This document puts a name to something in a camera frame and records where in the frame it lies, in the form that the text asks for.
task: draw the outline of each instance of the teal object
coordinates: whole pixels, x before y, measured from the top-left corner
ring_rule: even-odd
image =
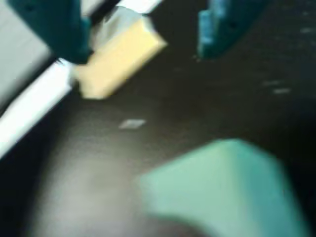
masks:
[[[198,15],[198,54],[213,59],[225,53],[249,29],[269,0],[208,0]]]
[[[57,56],[76,64],[88,61],[91,23],[81,17],[80,0],[7,1]]]
[[[144,212],[215,237],[310,237],[282,165],[241,141],[206,145],[139,179]]]

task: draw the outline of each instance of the sponge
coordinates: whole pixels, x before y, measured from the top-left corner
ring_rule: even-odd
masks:
[[[94,54],[86,65],[74,68],[81,94],[87,99],[104,99],[113,94],[167,45],[149,18],[124,7],[118,7],[94,31]]]

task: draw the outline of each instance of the green foam block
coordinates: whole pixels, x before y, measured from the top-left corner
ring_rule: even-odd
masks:
[[[144,211],[210,236],[311,236],[282,165],[240,140],[219,141],[140,177]]]

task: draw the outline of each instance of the white speck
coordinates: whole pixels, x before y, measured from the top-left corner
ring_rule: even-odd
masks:
[[[305,27],[305,28],[302,28],[301,30],[300,30],[300,32],[302,33],[302,34],[308,34],[308,33],[311,33],[311,32],[313,32],[314,30],[312,29],[312,28],[308,28],[308,27]]]
[[[290,88],[279,88],[279,89],[273,90],[274,95],[289,94],[289,93],[291,93]]]
[[[127,119],[121,123],[119,129],[138,129],[146,123],[144,119]]]
[[[274,86],[274,85],[279,85],[281,81],[279,80],[266,80],[262,83],[263,86]]]

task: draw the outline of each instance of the black table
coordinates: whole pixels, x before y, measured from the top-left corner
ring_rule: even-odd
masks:
[[[165,0],[151,16],[168,48],[108,100],[84,101],[73,91],[0,161],[1,236],[20,233],[48,159],[125,154],[126,162],[144,159],[139,174],[225,138],[284,162],[316,223],[316,2],[273,2],[216,61],[196,57],[197,14],[205,8],[205,0]],[[125,119],[147,123],[120,130]]]

